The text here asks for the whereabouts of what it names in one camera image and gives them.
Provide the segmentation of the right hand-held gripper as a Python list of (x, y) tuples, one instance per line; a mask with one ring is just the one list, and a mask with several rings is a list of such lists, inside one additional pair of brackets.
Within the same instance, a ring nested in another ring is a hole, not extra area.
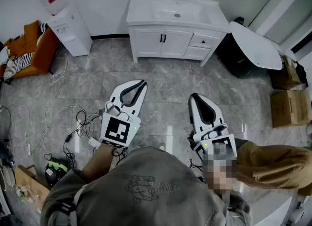
[(234, 135), (228, 132), (228, 125), (220, 108), (209, 98), (193, 93), (188, 100), (190, 122), (193, 125), (188, 140), (191, 149), (203, 164), (227, 165), (237, 159)]

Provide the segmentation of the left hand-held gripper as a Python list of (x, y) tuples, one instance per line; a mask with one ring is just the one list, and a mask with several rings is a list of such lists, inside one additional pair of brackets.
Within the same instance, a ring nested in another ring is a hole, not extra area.
[[(123, 96), (138, 88), (130, 103)], [(114, 148), (128, 147), (140, 128), (138, 117), (148, 89), (145, 80), (130, 80), (118, 85), (105, 104), (99, 142)]]

